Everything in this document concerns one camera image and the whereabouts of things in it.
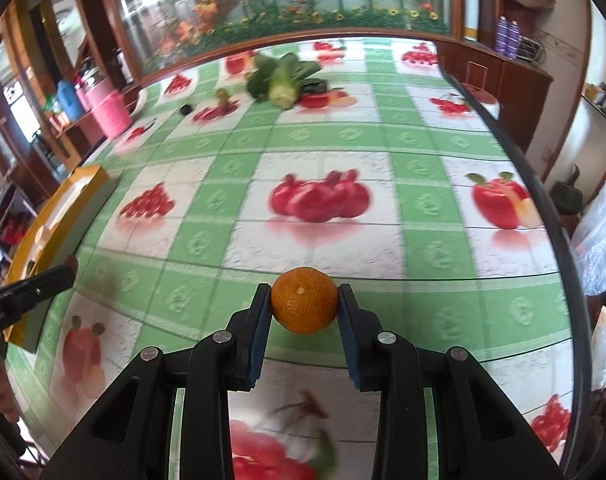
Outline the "small orange kumquat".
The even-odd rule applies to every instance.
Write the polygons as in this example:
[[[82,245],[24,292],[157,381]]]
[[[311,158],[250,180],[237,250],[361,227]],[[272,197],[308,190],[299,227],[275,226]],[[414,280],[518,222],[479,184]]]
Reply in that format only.
[[[338,287],[327,274],[300,266],[281,274],[271,286],[271,314],[286,330],[310,335],[337,316]]]

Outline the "yellow-rimmed foam tray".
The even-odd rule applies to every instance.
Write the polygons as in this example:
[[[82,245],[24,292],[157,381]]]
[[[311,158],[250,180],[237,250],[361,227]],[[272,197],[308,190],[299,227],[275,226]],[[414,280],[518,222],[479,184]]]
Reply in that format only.
[[[102,166],[74,169],[26,231],[12,258],[6,283],[24,280],[64,263],[76,252],[116,186],[117,180]]]

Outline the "wooden sideboard cabinet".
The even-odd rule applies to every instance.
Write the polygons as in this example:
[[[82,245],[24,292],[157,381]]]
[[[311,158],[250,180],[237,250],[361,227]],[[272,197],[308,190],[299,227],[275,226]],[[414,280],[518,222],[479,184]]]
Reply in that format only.
[[[46,193],[53,193],[64,177],[88,162],[108,141],[92,113],[59,129],[50,119],[44,112],[36,113],[38,130],[26,163],[31,177]]]

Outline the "blue water jug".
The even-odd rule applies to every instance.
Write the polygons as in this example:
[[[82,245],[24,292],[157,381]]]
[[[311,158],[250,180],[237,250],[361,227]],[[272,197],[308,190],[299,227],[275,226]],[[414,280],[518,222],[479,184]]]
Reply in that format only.
[[[76,88],[69,81],[64,79],[58,81],[57,101],[70,122],[77,122],[85,115],[85,108],[76,94]]]

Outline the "pink knitted thermos jar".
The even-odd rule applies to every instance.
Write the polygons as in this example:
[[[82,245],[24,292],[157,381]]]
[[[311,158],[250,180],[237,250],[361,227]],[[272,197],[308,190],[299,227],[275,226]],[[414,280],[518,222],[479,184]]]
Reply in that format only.
[[[132,117],[125,105],[124,96],[113,87],[109,79],[102,79],[86,92],[90,113],[108,139],[115,139],[132,125]]]

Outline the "white plastic bag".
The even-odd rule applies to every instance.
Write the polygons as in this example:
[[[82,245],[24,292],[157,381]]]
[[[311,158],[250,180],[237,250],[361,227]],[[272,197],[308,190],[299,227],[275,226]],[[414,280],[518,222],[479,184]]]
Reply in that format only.
[[[606,292],[606,182],[580,219],[572,246],[585,295]]]

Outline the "green grape left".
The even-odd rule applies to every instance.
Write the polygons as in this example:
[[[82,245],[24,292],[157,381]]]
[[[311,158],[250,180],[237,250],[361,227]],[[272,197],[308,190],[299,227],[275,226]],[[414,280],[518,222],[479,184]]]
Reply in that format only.
[[[215,94],[219,100],[227,101],[229,99],[229,93],[225,89],[217,89]]]

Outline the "green bok choy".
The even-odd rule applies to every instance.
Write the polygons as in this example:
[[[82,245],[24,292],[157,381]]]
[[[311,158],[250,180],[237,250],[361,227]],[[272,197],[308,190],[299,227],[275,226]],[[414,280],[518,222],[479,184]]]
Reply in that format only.
[[[268,101],[279,110],[291,110],[302,96],[328,91],[328,83],[316,77],[321,66],[302,61],[289,52],[281,58],[264,53],[253,55],[254,70],[245,76],[245,91],[256,101]]]

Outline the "purple bottles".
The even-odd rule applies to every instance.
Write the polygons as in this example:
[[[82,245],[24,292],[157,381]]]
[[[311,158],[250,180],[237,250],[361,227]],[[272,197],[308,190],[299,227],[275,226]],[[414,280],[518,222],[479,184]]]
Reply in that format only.
[[[498,18],[494,50],[510,60],[515,60],[518,57],[520,42],[521,34],[516,21],[509,21],[505,16]]]

